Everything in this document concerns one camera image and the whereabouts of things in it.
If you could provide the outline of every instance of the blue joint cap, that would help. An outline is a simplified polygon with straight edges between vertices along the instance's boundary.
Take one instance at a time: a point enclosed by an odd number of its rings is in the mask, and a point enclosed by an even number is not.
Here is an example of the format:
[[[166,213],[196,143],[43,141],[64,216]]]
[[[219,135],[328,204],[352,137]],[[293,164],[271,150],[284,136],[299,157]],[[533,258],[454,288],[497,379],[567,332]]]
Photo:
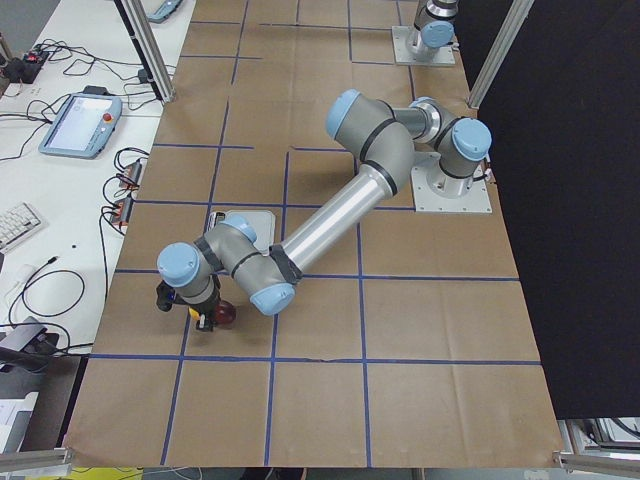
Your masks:
[[[295,296],[293,285],[277,283],[254,293],[249,300],[263,315],[275,315],[287,308]]]
[[[420,37],[422,38],[422,43],[427,47],[440,48],[453,40],[454,33],[452,24],[444,20],[436,20],[428,23],[420,30]]]
[[[220,223],[228,225],[229,227],[233,227],[236,230],[242,232],[251,243],[255,243],[255,241],[258,239],[256,231],[251,225],[249,225],[249,222],[247,222],[247,220],[242,215],[231,215],[225,218]]]
[[[200,257],[188,243],[172,243],[158,255],[157,266],[160,276],[169,286],[184,287],[198,274]]]
[[[489,153],[491,132],[480,120],[463,118],[457,121],[451,137],[456,149],[469,160],[479,162]]]
[[[347,90],[346,92],[342,92],[342,94],[335,101],[331,110],[329,110],[329,114],[327,115],[327,120],[325,121],[325,129],[331,138],[335,140],[336,135],[338,135],[338,130],[340,130],[340,126],[342,125],[342,121],[344,117],[349,113],[349,109],[353,102],[356,101],[356,98],[360,96],[360,92],[355,89]]]
[[[425,100],[433,100],[433,98],[431,98],[431,97],[418,97],[413,102],[411,102],[411,105],[409,105],[409,108],[417,107],[418,104],[424,102]]]

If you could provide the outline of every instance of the white desk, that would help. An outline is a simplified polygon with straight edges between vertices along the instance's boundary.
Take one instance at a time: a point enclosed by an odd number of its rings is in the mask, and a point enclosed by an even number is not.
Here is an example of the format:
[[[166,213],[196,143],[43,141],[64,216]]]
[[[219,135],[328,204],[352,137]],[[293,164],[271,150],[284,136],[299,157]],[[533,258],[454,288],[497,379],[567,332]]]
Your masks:
[[[153,12],[161,3],[159,0],[144,0],[147,12]],[[165,22],[151,24],[152,31],[162,53],[166,65],[177,66],[182,44],[186,36],[189,20],[195,8],[196,0],[184,0],[176,12]],[[46,39],[64,40],[71,47],[84,47],[93,55],[119,62],[140,63],[140,59],[131,43],[131,39],[122,23],[113,1],[111,0],[62,0],[51,19],[38,37],[36,43]],[[68,53],[62,51],[56,56],[65,57]],[[86,85],[106,87],[115,95],[124,94],[125,83],[137,83],[137,80],[123,82],[106,67],[96,64],[88,75],[80,77],[65,76],[62,72],[76,59],[85,59],[82,55],[74,54],[72,58],[61,62],[45,63],[33,85],[23,85],[20,91],[18,84],[12,84],[6,95],[0,99],[0,112],[25,112],[32,100],[44,100],[51,103],[67,93],[80,92]],[[126,66],[109,64],[120,76],[128,78],[135,76],[141,65]],[[86,65],[79,64],[72,72],[82,72]],[[148,84],[127,87],[129,93],[150,91]],[[135,109],[141,102],[155,98],[154,94],[135,95],[131,97],[131,105]],[[159,101],[148,103],[138,110],[130,110],[126,105],[123,115],[156,116],[162,114]]]
[[[166,64],[176,65],[182,49],[196,0],[184,0],[180,8],[164,23],[152,29]],[[143,0],[148,12],[153,12],[160,0]],[[38,41],[47,38],[65,40],[70,46],[83,46],[92,54],[124,62],[139,62],[135,49],[111,0],[62,0],[45,26]],[[107,87],[122,93],[122,82],[100,65],[89,75],[62,75],[75,58],[60,63],[45,64],[33,85],[24,85],[16,98],[0,99],[0,112],[24,113],[32,100],[52,102],[66,93],[81,91],[85,85]],[[116,65],[123,76],[134,75],[138,67]],[[17,86],[7,91],[15,94]],[[150,89],[149,85],[141,88]],[[133,97],[137,101],[153,98],[152,94]],[[42,104],[37,105],[36,112]],[[70,312],[50,319],[67,328],[74,344],[92,342],[104,307],[104,271],[98,231],[100,207],[105,205],[102,185],[116,173],[113,156],[124,147],[150,151],[158,128],[162,105],[152,102],[135,112],[123,110],[115,132],[104,151],[93,160],[81,160],[41,155],[38,144],[48,127],[43,127],[25,148],[21,158],[0,162],[0,209],[7,210],[19,202],[32,204],[48,225],[19,247],[7,253],[0,274],[0,319],[5,323],[7,308],[5,293],[15,282],[16,272],[24,265],[39,267],[53,256],[60,259],[43,273],[54,269],[78,272],[86,283],[82,301]],[[18,153],[22,143],[40,124],[26,120],[0,120],[0,158]],[[136,155],[123,154],[123,163]],[[109,185],[110,198],[118,182]],[[109,277],[113,275],[122,246],[122,237],[103,225]],[[70,275],[47,277],[33,291],[30,304],[43,313],[68,307],[78,297],[79,281]],[[20,306],[12,318],[21,322],[28,313]]]

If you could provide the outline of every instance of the tablet screen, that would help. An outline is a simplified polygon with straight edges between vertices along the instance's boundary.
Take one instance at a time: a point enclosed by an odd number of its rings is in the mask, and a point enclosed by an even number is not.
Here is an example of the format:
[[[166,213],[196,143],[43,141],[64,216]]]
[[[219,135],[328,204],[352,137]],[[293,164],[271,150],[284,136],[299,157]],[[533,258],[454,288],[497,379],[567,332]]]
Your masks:
[[[67,108],[48,147],[84,151],[102,121],[102,115],[111,107],[110,99],[78,97]]]

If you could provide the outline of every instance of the black wall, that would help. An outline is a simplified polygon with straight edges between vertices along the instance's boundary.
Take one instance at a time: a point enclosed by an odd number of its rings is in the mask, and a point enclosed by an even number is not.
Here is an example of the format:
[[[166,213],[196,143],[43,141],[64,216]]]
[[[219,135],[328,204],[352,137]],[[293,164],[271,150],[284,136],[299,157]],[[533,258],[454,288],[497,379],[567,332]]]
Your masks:
[[[472,85],[510,2],[460,3]],[[640,415],[639,13],[538,0],[479,111],[558,418]]]

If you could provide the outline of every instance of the white keyboard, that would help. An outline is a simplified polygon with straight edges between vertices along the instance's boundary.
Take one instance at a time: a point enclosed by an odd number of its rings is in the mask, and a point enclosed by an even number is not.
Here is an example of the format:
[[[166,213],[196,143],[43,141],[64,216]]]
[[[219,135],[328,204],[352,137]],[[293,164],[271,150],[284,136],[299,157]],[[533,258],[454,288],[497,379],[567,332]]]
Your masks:
[[[17,247],[44,226],[43,219],[26,203],[0,212],[0,252]]]

